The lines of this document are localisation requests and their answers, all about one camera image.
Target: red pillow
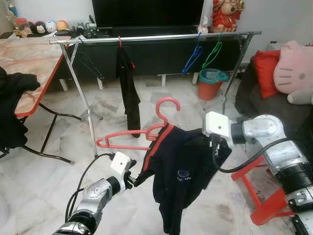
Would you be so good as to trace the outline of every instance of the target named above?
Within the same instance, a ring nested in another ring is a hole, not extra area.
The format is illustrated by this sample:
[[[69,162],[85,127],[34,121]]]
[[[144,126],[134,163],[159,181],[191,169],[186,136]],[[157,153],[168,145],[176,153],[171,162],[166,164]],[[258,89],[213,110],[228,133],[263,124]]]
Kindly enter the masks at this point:
[[[277,94],[274,84],[274,70],[278,64],[280,50],[257,51],[253,57],[263,99]]]

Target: jar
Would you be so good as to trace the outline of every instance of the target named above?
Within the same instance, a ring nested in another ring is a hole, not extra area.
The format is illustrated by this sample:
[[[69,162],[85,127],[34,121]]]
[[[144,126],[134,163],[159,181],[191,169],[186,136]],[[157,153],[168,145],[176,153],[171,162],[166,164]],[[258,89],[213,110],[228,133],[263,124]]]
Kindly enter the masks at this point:
[[[27,38],[27,35],[32,33],[26,18],[16,18],[15,23],[23,38]]]

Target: white tile floor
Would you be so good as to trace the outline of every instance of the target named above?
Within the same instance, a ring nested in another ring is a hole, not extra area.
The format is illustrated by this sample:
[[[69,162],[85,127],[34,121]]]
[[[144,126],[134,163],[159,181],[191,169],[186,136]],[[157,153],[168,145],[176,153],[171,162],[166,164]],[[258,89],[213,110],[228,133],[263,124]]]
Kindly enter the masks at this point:
[[[221,111],[218,97],[203,101],[197,96],[197,86],[191,84],[192,76],[170,76],[166,87],[160,86],[156,76],[135,78],[141,99],[141,127],[147,128],[160,123],[155,114],[155,103],[163,96],[172,96],[181,103],[181,111],[165,103],[161,112],[169,121],[180,128],[200,128],[202,117],[208,111]],[[226,114],[239,116],[234,100],[239,80],[230,90]],[[94,118],[97,137],[126,130],[126,116],[119,82],[111,81],[100,91],[96,82],[83,83],[87,100],[103,120]],[[223,84],[220,93],[225,89]],[[42,101],[44,105],[61,113],[70,113],[86,119],[84,106],[74,86],[69,92],[49,92]],[[27,145],[40,149],[53,116],[38,108],[25,125],[29,128]],[[131,136],[113,139],[116,144],[147,146],[149,142]],[[225,163],[225,167],[237,166],[247,156],[244,146],[237,146]],[[109,152],[99,149],[100,153]],[[64,222],[64,213],[70,195],[77,187],[85,167],[93,159],[93,149],[86,122],[59,117],[46,152],[59,154],[75,161],[69,165],[61,161],[41,158],[23,149],[13,149],[11,154],[0,160],[0,234],[1,235],[49,235]],[[124,153],[137,160],[132,169],[136,176],[141,169],[144,151],[125,150]],[[87,173],[83,185],[109,174],[110,161],[101,158]],[[278,188],[278,184],[263,169],[251,175],[261,198],[267,197]],[[115,196],[104,209],[102,222],[96,235],[161,235],[162,218],[158,204],[152,194],[151,177],[140,187]],[[294,230],[288,218],[275,218],[265,225],[256,226],[250,214],[255,209],[252,200],[241,182],[233,182],[229,174],[218,172],[207,190],[203,191],[182,216],[182,235],[291,235]]]

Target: marble table top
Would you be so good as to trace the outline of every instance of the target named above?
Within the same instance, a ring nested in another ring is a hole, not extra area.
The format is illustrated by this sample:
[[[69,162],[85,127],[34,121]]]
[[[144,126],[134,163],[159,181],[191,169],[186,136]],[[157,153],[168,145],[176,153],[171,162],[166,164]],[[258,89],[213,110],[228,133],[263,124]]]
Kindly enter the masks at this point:
[[[8,74],[21,72],[37,76],[40,87],[25,92],[19,100],[15,115],[32,115],[45,94],[55,71],[61,62],[62,50],[59,45],[50,45],[51,38],[20,38],[0,40],[0,66]]]

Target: black jacket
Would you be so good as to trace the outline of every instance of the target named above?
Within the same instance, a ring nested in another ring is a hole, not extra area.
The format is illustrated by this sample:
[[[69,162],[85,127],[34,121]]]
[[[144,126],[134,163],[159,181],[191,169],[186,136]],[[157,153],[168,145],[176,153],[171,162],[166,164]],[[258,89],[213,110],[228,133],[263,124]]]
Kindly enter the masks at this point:
[[[25,145],[27,128],[14,114],[24,91],[40,87],[37,77],[32,74],[7,74],[0,67],[0,150]]]
[[[171,124],[163,127],[158,139],[151,143],[135,186],[155,175],[153,195],[160,203],[165,233],[179,235],[182,210],[199,196],[216,173],[211,151],[201,129],[184,131]],[[223,141],[217,163],[221,165],[230,153]]]
[[[133,63],[127,56],[124,48],[117,49],[117,62],[116,62],[116,77],[120,78],[123,102],[125,106],[125,114],[127,114],[127,127],[128,130],[140,129],[140,114],[139,103],[134,79],[133,79]],[[134,134],[134,137],[139,137],[140,134]]]

